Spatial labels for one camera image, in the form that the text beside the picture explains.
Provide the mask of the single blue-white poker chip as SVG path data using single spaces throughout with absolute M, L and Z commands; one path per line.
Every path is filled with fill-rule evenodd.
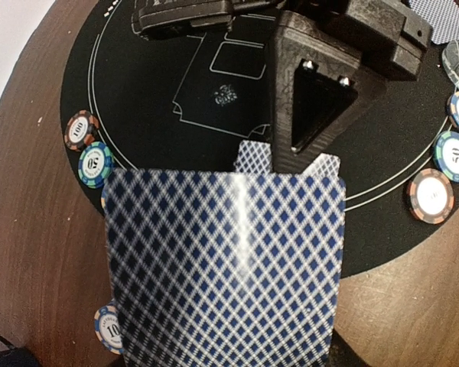
M 103 210 L 106 210 L 106 202 L 107 202 L 107 192 L 106 186 L 103 187 L 100 197 L 100 203 Z

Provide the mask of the dealt playing card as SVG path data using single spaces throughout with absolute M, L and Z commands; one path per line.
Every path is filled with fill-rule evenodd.
M 308 176 L 337 176 L 340 159 L 336 155 L 321 153 L 304 170 Z M 272 149 L 266 142 L 242 140 L 234 162 L 234 171 L 243 174 L 270 174 L 272 172 Z
M 411 0 L 411 9 L 432 27 L 431 41 L 446 44 L 459 40 L 459 5 L 450 0 Z

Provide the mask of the red-white single poker chip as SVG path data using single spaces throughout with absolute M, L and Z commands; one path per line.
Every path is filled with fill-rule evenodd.
M 81 152 L 96 140 L 98 131 L 99 120 L 91 112 L 80 110 L 67 123 L 63 140 L 68 149 Z

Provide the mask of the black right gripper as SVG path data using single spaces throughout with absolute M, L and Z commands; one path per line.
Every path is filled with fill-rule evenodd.
M 363 114 L 361 57 L 388 80 L 416 80 L 432 26 L 408 1 L 288 1 L 286 8 L 267 46 L 272 166 L 299 173 Z

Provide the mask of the green-white single poker chip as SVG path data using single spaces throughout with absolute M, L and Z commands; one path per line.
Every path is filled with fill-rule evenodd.
M 91 189 L 98 189 L 105 183 L 114 168 L 114 158 L 109 147 L 101 141 L 89 145 L 80 155 L 78 176 Z

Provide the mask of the blue-backed playing card deck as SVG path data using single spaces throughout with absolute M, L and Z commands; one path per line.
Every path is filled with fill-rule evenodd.
M 105 188 L 126 365 L 326 364 L 340 177 L 118 168 Z

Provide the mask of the black round poker mat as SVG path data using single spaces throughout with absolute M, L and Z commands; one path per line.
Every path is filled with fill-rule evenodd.
M 131 1 L 96 4 L 63 75 L 60 120 L 86 110 L 99 139 L 127 168 L 231 171 L 243 139 L 270 137 L 264 45 L 275 11 L 238 17 L 229 34 L 146 41 L 132 32 Z M 432 143 L 451 123 L 454 91 L 432 45 L 415 82 L 386 93 L 327 148 L 347 186 L 342 275 L 385 264 L 437 226 L 414 218 L 406 187 L 431 167 Z

